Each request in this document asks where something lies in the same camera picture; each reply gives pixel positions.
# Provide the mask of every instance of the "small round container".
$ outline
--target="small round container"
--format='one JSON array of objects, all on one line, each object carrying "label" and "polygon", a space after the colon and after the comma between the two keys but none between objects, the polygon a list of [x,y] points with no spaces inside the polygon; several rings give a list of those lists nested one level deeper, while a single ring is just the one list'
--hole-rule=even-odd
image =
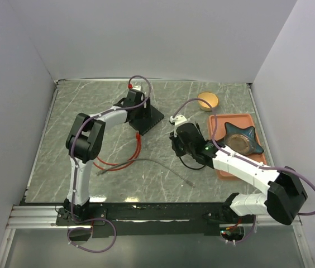
[{"label": "small round container", "polygon": [[[216,108],[218,106],[218,97],[212,92],[201,92],[200,94],[198,94],[197,98],[204,99],[212,106],[212,108]],[[200,109],[205,112],[211,111],[211,109],[204,102],[198,101],[198,105],[200,106]]]}]

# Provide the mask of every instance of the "blue star-shaped bowl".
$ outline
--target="blue star-shaped bowl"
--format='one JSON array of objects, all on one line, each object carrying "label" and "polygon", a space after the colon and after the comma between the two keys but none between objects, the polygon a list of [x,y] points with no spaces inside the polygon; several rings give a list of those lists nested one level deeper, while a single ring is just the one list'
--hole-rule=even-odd
[{"label": "blue star-shaped bowl", "polygon": [[256,142],[256,129],[254,127],[239,128],[225,123],[226,135],[221,142],[241,155],[262,154],[263,148]]}]

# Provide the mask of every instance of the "marble tabletop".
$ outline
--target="marble tabletop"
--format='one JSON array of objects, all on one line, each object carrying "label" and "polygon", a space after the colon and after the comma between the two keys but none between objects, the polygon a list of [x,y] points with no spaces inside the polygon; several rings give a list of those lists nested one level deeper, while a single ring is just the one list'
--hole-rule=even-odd
[{"label": "marble tabletop", "polygon": [[[126,169],[98,175],[92,168],[89,191],[92,202],[220,202],[235,192],[249,194],[257,190],[241,180],[221,180],[213,169],[190,170],[184,167],[171,149],[169,133],[173,127],[168,118],[187,99],[199,92],[210,91],[218,95],[218,114],[250,113],[264,150],[267,150],[261,134],[254,106],[246,84],[220,84],[189,81],[153,80],[151,103],[165,119],[142,137],[140,157],[159,160],[181,176],[192,181],[190,187],[166,168],[150,162],[139,161]],[[60,81],[44,139],[26,192],[28,203],[60,203],[68,193],[70,161],[65,141],[78,113],[93,114],[110,108],[126,96],[127,81]],[[208,112],[199,109],[197,103],[187,105],[183,114],[192,122],[198,122],[205,138]],[[109,162],[128,159],[136,148],[135,130],[124,124],[104,133],[99,157]],[[184,156],[190,166],[198,167],[190,156]]]}]

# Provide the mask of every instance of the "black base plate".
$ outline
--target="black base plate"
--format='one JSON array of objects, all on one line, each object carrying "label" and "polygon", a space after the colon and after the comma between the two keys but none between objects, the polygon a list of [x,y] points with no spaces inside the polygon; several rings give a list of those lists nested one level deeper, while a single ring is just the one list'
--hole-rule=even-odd
[{"label": "black base plate", "polygon": [[151,118],[134,119],[129,122],[129,125],[132,126],[136,131],[139,131],[139,134],[143,136],[163,119],[164,115],[151,105]]},{"label": "black base plate", "polygon": [[[219,236],[219,225],[226,222],[220,216],[223,203],[91,203],[89,218],[105,218],[111,221],[119,236],[168,235],[203,233]],[[252,223],[253,216],[243,216],[243,223]],[[56,225],[75,226],[70,213],[59,209]],[[113,233],[110,224],[93,223],[93,238],[108,237]]]}]

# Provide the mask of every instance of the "white bracket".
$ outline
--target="white bracket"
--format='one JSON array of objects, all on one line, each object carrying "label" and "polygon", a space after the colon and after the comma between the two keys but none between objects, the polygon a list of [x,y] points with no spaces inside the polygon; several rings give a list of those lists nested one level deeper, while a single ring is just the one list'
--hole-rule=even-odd
[{"label": "white bracket", "polygon": [[237,195],[230,208],[238,215],[269,215],[264,204],[267,196],[264,194],[239,194]]},{"label": "white bracket", "polygon": [[135,85],[132,89],[141,91],[141,86],[140,85]]},{"label": "white bracket", "polygon": [[107,113],[104,116],[100,116],[101,113],[90,114],[90,117],[98,116],[96,120],[100,120],[106,123],[104,131],[110,130],[112,127],[116,125],[120,125],[125,123],[126,118],[128,116],[128,112],[126,110],[117,110],[121,109],[118,106],[112,106],[109,110],[113,110],[111,113]]},{"label": "white bracket", "polygon": [[[70,173],[70,186],[67,195],[68,200],[75,205],[83,205],[89,199],[89,179],[90,171],[92,170],[93,160],[89,160],[87,163],[83,163],[81,159],[76,159],[78,167],[76,167],[74,160],[71,158],[71,173]],[[75,189],[73,189],[74,170],[77,170],[77,178]]]},{"label": "white bracket", "polygon": [[[223,170],[228,172],[241,180],[253,185],[255,188],[259,189],[263,194],[267,195],[269,189],[269,182],[275,181],[279,176],[279,172],[276,170],[263,170],[260,169],[261,166],[266,166],[262,163],[249,159],[248,157],[234,152],[228,146],[223,148],[225,151],[229,152],[231,155],[227,155],[221,150],[217,151],[216,157],[213,159],[213,167],[218,170]],[[253,166],[240,158],[248,159],[257,165]]]},{"label": "white bracket", "polygon": [[177,137],[177,133],[176,133],[176,129],[185,124],[188,123],[189,121],[186,119],[186,117],[184,117],[182,114],[178,114],[175,117],[170,116],[169,119],[170,123],[174,125],[174,137]]}]

